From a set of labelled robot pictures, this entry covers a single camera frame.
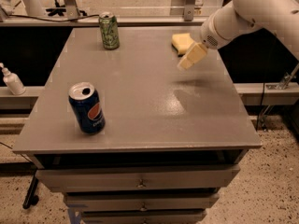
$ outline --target wooden drawer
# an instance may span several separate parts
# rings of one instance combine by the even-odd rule
[[[205,210],[82,213],[86,224],[195,224],[206,216]]]
[[[218,193],[196,191],[152,191],[148,192],[107,192],[101,194],[70,196],[65,194],[64,202],[79,212],[96,211],[140,211],[206,209],[219,199]]]
[[[53,192],[226,187],[238,165],[39,170],[36,177]]]

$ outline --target drawer knob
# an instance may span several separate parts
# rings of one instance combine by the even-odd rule
[[[143,188],[146,187],[146,185],[145,185],[144,182],[143,182],[143,179],[139,179],[139,184],[137,185],[137,187],[138,187],[139,189],[143,189]]]
[[[140,208],[140,212],[146,212],[148,211],[148,208],[146,207],[146,205],[143,203],[141,208]]]

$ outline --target yellow sponge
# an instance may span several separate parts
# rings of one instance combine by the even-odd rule
[[[186,54],[180,59],[178,69],[185,71],[193,66],[195,63],[206,57],[207,47],[202,43],[192,43]]]
[[[172,45],[178,50],[178,55],[184,55],[193,42],[190,34],[172,35]]]

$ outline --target pump dispenser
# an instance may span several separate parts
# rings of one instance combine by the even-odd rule
[[[10,91],[15,95],[23,94],[26,91],[26,88],[21,83],[19,77],[16,74],[11,73],[2,63],[0,63],[0,68],[2,68],[2,73],[4,75],[3,81],[6,83]]]

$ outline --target pepsi can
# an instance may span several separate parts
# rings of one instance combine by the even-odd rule
[[[93,134],[103,130],[105,118],[99,94],[91,83],[81,82],[72,86],[68,92],[68,100],[83,132]]]

